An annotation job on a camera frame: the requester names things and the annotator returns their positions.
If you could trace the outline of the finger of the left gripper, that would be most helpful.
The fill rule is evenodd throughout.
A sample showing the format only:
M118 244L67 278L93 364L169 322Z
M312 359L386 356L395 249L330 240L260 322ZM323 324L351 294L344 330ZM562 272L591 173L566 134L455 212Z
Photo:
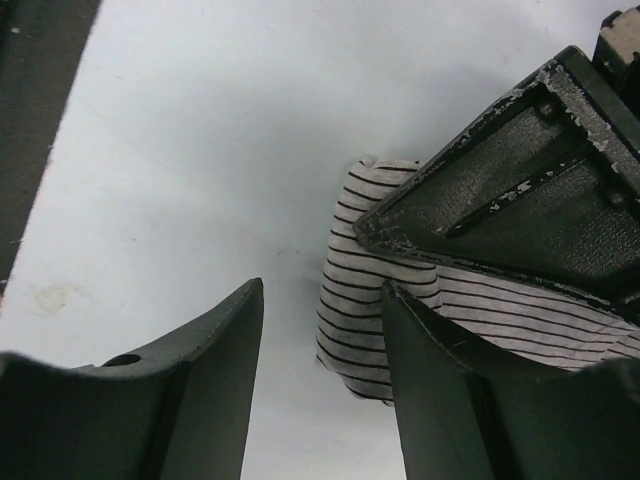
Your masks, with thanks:
M639 316L639 121L567 47L354 226L368 250Z

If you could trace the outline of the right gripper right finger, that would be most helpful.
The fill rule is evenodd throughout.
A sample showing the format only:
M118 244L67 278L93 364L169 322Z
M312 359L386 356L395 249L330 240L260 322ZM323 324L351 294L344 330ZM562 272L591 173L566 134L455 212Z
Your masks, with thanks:
M410 479L635 479L639 363L570 372L502 349L392 283L382 323Z

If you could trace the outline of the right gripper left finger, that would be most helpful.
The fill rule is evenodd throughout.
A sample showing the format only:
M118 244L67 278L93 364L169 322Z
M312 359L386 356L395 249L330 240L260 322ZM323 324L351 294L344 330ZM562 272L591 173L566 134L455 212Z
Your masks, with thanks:
M5 479L237 479L264 315L263 283L101 366L1 356Z

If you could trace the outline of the grey striped underwear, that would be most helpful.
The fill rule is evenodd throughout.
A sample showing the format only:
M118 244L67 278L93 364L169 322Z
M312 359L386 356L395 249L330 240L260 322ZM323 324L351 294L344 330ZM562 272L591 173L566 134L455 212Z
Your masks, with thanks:
M575 371L639 355L639 328L546 290L422 261L370 253L359 217L404 183L421 162L364 158L336 201L317 308L316 357L355 396L393 403L383 338L382 285L394 281L436 313L534 361Z

